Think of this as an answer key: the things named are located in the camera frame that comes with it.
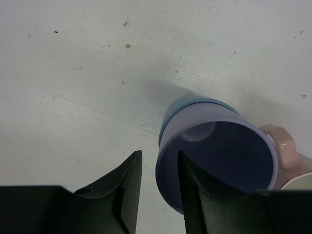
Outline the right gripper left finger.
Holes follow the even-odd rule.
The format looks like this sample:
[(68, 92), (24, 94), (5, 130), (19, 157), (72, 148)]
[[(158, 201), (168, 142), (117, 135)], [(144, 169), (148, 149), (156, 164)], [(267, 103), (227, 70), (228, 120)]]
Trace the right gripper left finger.
[(134, 234), (142, 177), (142, 152), (70, 192), (62, 186), (2, 186), (3, 234)]

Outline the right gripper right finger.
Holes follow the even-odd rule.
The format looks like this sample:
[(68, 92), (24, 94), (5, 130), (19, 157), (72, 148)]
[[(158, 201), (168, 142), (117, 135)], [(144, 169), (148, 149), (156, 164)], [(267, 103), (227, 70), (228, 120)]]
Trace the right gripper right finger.
[(178, 153), (178, 176), (188, 234), (310, 234), (311, 190), (246, 194)]

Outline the lavender plastic cup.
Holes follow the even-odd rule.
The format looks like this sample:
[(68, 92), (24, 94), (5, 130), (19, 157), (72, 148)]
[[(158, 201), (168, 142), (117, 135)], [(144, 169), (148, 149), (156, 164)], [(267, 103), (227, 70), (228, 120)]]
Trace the lavender plastic cup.
[(163, 132), (156, 183), (164, 200), (183, 212), (178, 153), (245, 193), (272, 189), (278, 171), (273, 142), (240, 115), (213, 103), (196, 103), (177, 112)]

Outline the light blue plastic cup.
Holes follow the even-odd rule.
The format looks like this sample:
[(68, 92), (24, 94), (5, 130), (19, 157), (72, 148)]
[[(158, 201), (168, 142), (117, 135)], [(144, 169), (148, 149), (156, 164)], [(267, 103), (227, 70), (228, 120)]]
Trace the light blue plastic cup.
[(201, 96), (201, 95), (197, 95), (197, 94), (189, 94), (189, 95), (184, 95), (182, 97), (179, 97), (178, 99), (176, 99), (167, 109), (167, 111), (165, 112), (162, 124), (161, 124), (161, 128), (160, 128), (160, 132), (159, 132), (159, 137), (158, 137), (158, 145), (160, 146), (161, 143), (161, 139), (163, 136), (163, 132), (166, 128), (166, 125), (168, 124), (168, 122), (170, 121), (170, 119), (177, 113), (179, 112), (181, 109), (189, 106), (189, 105), (193, 105), (196, 103), (202, 103), (202, 102), (207, 102), (207, 103), (213, 103), (213, 104), (218, 104), (221, 105), (223, 107), (225, 107), (228, 110), (231, 110), (232, 112), (236, 113), (237, 115), (239, 115), (239, 113), (230, 105), (220, 101), (220, 100), (216, 100), (210, 97), (205, 97), (205, 96)]

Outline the pink mug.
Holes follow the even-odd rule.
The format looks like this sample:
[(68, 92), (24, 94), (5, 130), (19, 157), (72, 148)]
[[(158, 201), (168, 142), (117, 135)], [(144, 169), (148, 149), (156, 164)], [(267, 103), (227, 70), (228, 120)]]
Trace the pink mug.
[(260, 130), (273, 139), (278, 158), (278, 172), (274, 189), (311, 190), (312, 159), (297, 152), (296, 143), (286, 129), (267, 124)]

